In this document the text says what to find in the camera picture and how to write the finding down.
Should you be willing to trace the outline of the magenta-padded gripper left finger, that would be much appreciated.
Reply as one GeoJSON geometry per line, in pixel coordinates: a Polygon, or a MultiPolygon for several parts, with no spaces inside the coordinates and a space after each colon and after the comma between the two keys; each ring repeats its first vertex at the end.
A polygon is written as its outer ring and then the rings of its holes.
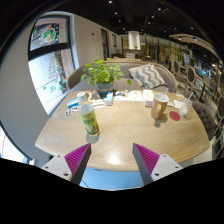
{"type": "Polygon", "coordinates": [[[54,156],[42,169],[79,185],[91,155],[91,144],[87,143],[66,155],[54,156]]]}

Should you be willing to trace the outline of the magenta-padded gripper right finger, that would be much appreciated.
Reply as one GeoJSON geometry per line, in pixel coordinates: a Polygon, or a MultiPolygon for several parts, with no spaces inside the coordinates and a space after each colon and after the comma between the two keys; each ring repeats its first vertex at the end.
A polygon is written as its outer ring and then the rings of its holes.
{"type": "Polygon", "coordinates": [[[132,153],[145,185],[182,169],[168,154],[159,155],[136,143],[132,153]]]}

